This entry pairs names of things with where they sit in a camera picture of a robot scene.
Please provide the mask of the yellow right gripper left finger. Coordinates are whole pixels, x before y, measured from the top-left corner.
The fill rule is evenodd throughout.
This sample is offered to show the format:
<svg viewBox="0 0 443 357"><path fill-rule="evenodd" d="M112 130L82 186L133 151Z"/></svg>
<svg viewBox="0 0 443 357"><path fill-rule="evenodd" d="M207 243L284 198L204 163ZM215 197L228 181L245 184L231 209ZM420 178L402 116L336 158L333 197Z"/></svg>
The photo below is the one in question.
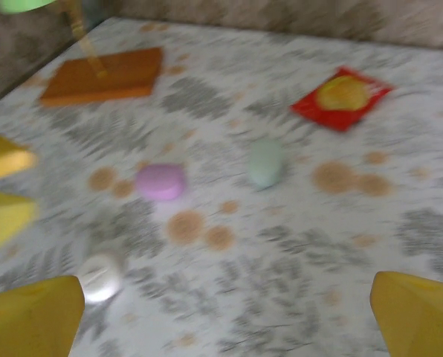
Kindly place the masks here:
<svg viewBox="0 0 443 357"><path fill-rule="evenodd" d="M0 357L69 357L84 309L72 275L0 292Z"/></svg>

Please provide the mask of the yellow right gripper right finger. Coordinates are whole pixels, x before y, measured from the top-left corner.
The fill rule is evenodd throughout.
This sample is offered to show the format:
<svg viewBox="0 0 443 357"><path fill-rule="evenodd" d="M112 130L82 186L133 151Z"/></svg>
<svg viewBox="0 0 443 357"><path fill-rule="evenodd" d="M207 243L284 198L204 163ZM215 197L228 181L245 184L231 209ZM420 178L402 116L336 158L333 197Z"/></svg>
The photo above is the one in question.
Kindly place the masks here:
<svg viewBox="0 0 443 357"><path fill-rule="evenodd" d="M442 282L380 271L370 306L390 357L443 357Z"/></svg>

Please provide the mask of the purple round earbud case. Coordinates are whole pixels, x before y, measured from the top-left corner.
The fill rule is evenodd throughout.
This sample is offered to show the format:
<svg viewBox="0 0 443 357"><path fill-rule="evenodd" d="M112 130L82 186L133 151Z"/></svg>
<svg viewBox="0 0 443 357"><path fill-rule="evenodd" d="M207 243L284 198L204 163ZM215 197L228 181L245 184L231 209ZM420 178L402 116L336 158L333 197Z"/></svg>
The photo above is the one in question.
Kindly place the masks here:
<svg viewBox="0 0 443 357"><path fill-rule="evenodd" d="M149 164L136 173L135 187L147 200L170 201L187 188L186 174L180 164Z"/></svg>

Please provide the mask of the small pale green cup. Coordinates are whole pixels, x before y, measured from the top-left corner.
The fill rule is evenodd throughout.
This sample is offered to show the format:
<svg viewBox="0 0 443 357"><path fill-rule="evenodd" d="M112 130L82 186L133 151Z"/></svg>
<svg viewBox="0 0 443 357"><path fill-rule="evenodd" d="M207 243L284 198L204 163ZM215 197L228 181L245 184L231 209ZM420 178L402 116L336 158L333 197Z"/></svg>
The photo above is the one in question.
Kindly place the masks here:
<svg viewBox="0 0 443 357"><path fill-rule="evenodd" d="M261 138L250 145L248 177L258 190L277 184L283 170L284 151L279 141Z"/></svg>

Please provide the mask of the floral print tablecloth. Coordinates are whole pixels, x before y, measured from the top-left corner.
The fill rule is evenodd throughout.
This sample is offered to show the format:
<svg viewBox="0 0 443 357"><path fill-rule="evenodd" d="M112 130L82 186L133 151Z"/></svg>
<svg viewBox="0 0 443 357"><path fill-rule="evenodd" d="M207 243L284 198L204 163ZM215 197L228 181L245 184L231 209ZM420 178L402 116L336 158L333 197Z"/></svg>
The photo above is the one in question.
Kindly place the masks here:
<svg viewBox="0 0 443 357"><path fill-rule="evenodd" d="M164 48L162 75L147 98L41 107L73 46L0 100L0 133L39 157L0 180L39 204L0 250L0 291L112 245L123 288L87 307L71 357L389 357L375 274L443 281L443 51L124 19L91 38ZM341 66L395 89L346 132L292 112ZM284 151L264 190L261 138ZM185 191L143 198L149 164L180 164Z"/></svg>

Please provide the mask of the red snack packet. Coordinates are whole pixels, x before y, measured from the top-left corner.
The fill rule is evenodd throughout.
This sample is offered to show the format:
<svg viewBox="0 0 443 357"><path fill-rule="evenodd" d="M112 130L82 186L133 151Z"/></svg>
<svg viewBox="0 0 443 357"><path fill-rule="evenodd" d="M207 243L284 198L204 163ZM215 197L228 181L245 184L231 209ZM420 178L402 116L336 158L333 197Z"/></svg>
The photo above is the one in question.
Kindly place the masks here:
<svg viewBox="0 0 443 357"><path fill-rule="evenodd" d="M316 124L346 132L395 88L341 66L334 75L291 105L292 112Z"/></svg>

